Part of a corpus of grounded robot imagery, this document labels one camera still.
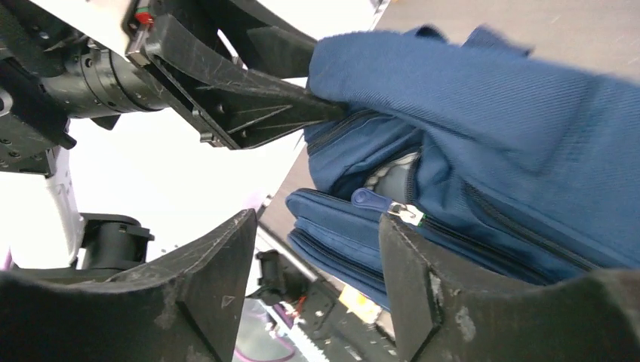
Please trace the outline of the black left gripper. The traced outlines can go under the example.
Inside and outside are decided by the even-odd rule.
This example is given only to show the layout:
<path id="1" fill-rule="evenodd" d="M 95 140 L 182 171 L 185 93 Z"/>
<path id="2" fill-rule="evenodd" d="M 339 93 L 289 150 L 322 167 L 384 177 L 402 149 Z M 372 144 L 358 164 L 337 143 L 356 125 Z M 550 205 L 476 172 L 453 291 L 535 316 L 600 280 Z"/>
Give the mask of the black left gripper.
<path id="1" fill-rule="evenodd" d="M 309 74 L 316 40 L 259 1 L 220 2 L 222 32 L 256 71 L 232 63 L 171 15 L 155 21 L 154 4 L 129 2 L 123 20 L 129 36 L 125 59 L 161 101 L 198 131 L 202 143 L 251 149 L 342 118 L 340 105 L 278 79 Z"/>

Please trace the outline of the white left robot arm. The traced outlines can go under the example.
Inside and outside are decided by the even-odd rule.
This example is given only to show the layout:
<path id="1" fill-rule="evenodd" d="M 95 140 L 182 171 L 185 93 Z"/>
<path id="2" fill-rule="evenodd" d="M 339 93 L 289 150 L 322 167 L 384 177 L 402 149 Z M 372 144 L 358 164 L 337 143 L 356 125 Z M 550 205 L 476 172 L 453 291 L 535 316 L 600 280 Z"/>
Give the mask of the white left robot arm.
<path id="1" fill-rule="evenodd" d="M 342 115 L 291 84 L 315 40 L 257 1 L 3 1 L 1 174 L 42 181 L 61 263 L 17 270 L 60 284 L 143 263 L 152 240 L 127 216 L 79 213 L 69 122 L 111 130 L 173 109 L 214 147 L 252 149 Z"/>

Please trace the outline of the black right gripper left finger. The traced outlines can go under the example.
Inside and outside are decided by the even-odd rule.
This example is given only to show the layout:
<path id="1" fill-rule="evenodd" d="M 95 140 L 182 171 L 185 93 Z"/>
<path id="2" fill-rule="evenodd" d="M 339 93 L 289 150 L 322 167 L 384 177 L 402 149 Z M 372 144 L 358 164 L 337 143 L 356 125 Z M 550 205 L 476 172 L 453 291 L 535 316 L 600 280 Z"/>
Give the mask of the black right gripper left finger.
<path id="1" fill-rule="evenodd" d="M 230 361 L 254 255 L 243 210 L 125 271 L 1 274 L 3 361 Z"/>

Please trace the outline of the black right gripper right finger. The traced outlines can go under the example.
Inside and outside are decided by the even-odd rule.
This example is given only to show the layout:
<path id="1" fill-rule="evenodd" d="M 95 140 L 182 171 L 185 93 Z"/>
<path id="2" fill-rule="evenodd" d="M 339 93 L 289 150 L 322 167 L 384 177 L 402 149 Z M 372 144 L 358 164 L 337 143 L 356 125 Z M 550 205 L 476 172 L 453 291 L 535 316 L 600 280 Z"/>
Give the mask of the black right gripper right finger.
<path id="1" fill-rule="evenodd" d="M 380 252 L 403 361 L 637 361 L 639 273 L 547 287 L 488 271 L 382 216 Z"/>

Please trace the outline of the navy blue backpack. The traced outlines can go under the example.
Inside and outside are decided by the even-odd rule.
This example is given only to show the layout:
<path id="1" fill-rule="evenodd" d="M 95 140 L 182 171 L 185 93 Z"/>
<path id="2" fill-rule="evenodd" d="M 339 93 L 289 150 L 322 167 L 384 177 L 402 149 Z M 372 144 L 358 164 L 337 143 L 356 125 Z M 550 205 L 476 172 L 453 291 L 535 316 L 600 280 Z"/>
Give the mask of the navy blue backpack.
<path id="1" fill-rule="evenodd" d="M 348 111 L 304 131 L 314 188 L 286 199 L 288 241 L 378 305 L 393 202 L 428 241 L 528 283 L 639 267 L 638 83 L 423 26 L 322 39 L 308 88 Z"/>

